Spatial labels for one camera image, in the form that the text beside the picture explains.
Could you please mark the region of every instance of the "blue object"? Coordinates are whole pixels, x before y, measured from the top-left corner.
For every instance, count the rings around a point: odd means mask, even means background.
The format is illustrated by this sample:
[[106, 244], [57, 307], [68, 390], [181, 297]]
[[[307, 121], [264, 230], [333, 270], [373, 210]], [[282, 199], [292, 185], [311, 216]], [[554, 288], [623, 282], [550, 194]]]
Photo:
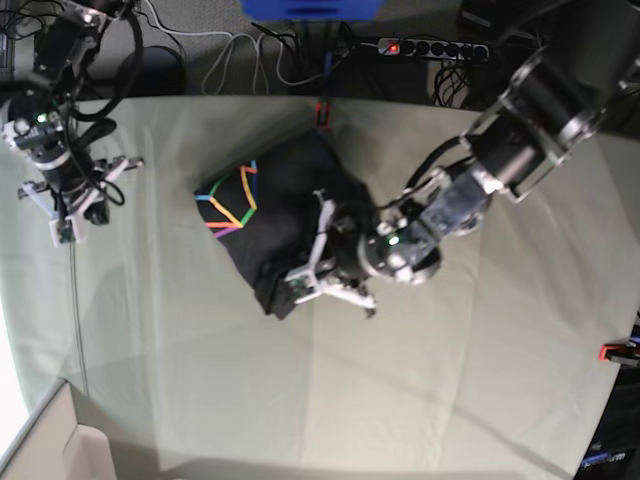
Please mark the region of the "blue object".
[[384, 0], [242, 0], [257, 20], [373, 20]]
[[580, 467], [581, 468], [587, 468], [591, 465], [593, 465], [594, 463], [601, 463], [605, 460], [609, 459], [609, 454], [608, 453], [598, 453], [596, 455], [592, 455], [590, 457], [585, 457], [584, 460], [582, 460], [582, 462], [580, 463]]

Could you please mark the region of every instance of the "colorful stripe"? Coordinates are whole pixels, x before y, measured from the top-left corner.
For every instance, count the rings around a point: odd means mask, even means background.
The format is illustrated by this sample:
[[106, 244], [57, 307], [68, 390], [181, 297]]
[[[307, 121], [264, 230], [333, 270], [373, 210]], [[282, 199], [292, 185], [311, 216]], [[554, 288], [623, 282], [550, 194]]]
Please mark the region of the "colorful stripe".
[[214, 206], [214, 207], [216, 207], [216, 208], [218, 209], [218, 211], [219, 211], [221, 214], [223, 214], [225, 217], [227, 217], [227, 218], [229, 219], [229, 221], [230, 221], [233, 225], [235, 225], [235, 226], [236, 226], [236, 227], [238, 227], [238, 228], [242, 228], [242, 223], [240, 223], [240, 222], [238, 221], [238, 219], [237, 219], [236, 217], [234, 217], [234, 216], [233, 216], [233, 214], [232, 214], [229, 210], [227, 210], [226, 208], [224, 208], [224, 207], [222, 206], [222, 204], [221, 204], [218, 200], [216, 200], [215, 198], [211, 197], [211, 198], [209, 199], [209, 201], [213, 204], [213, 206]]
[[216, 238], [220, 238], [220, 237], [224, 237], [225, 235], [228, 235], [230, 233], [236, 232], [240, 230], [239, 228], [227, 228], [225, 230], [220, 230], [219, 232], [215, 232], [213, 234], [214, 237]]
[[251, 193], [253, 193], [253, 199], [258, 203], [258, 164], [255, 160], [251, 161], [251, 168], [256, 171], [256, 174], [251, 178]]
[[240, 222], [242, 223], [242, 226], [244, 227], [247, 223], [249, 223], [249, 220], [251, 220], [251, 217], [253, 217], [253, 214], [256, 213], [255, 210], [249, 210], [247, 213], [244, 214], [244, 217], [242, 217], [242, 220], [240, 220]]
[[230, 222], [207, 222], [205, 225], [209, 228], [238, 228]]
[[229, 178], [229, 175], [228, 175], [228, 174], [227, 174], [227, 175], [225, 175], [224, 177], [222, 177], [220, 180], [218, 180], [218, 181], [213, 185], [213, 187], [211, 188], [211, 191], [209, 192], [209, 196], [210, 196], [210, 197], [213, 197], [213, 196], [215, 195], [216, 190], [218, 190], [218, 187], [219, 187], [220, 185], [222, 185], [222, 182], [224, 182], [227, 178]]
[[240, 176], [242, 177], [242, 188], [244, 188], [244, 194], [247, 196], [247, 200], [249, 200], [249, 205], [254, 210], [258, 209], [256, 205], [256, 201], [253, 199], [253, 195], [251, 194], [251, 189], [249, 188], [249, 181], [247, 180], [247, 170], [245, 167], [240, 167]]

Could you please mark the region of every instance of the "table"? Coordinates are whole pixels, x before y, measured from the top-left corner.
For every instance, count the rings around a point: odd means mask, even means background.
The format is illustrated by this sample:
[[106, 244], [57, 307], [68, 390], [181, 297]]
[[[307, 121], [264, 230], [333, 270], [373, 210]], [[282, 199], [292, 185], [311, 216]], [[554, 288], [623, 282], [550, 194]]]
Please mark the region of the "table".
[[[617, 373], [599, 348], [640, 303], [638, 144], [599, 136], [522, 204], [496, 199], [480, 231], [445, 242], [433, 281], [373, 282], [372, 320], [323, 298], [278, 322], [192, 192], [309, 128], [313, 105], [123, 102], [94, 156], [147, 166], [75, 250], [15, 200], [28, 167], [1, 147], [0, 295], [27, 397], [70, 379], [124, 479], [572, 478]], [[336, 101], [333, 134], [384, 202], [475, 115]]]

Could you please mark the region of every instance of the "power strip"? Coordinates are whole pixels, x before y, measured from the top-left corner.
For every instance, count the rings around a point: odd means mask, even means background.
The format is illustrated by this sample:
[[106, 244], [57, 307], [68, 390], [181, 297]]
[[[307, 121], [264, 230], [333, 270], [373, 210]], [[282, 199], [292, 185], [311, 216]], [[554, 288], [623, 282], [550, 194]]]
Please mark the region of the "power strip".
[[491, 49], [484, 44], [414, 38], [381, 38], [378, 53], [385, 57], [420, 57], [432, 60], [488, 62]]

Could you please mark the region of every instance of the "electronic equipment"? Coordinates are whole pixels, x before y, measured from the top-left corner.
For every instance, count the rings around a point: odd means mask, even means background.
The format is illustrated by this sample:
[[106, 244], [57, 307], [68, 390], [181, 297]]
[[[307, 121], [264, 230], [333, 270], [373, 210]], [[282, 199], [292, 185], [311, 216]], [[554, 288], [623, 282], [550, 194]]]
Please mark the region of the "electronic equipment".
[[243, 0], [257, 20], [373, 20], [384, 0]]
[[[327, 294], [372, 313], [368, 278], [416, 285], [432, 277], [446, 237], [478, 228], [494, 195], [525, 199], [598, 130], [609, 101], [640, 64], [640, 9], [628, 0], [581, 0], [580, 8], [468, 131], [429, 155], [400, 197], [360, 206], [377, 218], [375, 228], [363, 229], [352, 210], [322, 198], [309, 260], [283, 280], [297, 304]], [[433, 168], [458, 145], [467, 158]], [[331, 269], [321, 267], [327, 264]]]
[[487, 45], [470, 42], [445, 42], [414, 38], [381, 38], [378, 53], [387, 57], [420, 57], [430, 60], [487, 62], [491, 50]]
[[[91, 158], [89, 147], [116, 123], [106, 117], [130, 90], [142, 65], [142, 31], [128, 0], [63, 0], [64, 11], [50, 25], [34, 53], [34, 69], [22, 91], [3, 107], [3, 140], [23, 153], [44, 181], [26, 182], [18, 198], [32, 199], [49, 217], [55, 246], [81, 242], [87, 224], [109, 223], [109, 203], [124, 204], [115, 180], [141, 159]], [[126, 21], [135, 41], [134, 59], [122, 89], [98, 112], [76, 110], [87, 67], [111, 22]], [[91, 123], [82, 135], [72, 120]], [[49, 193], [52, 202], [44, 198]]]

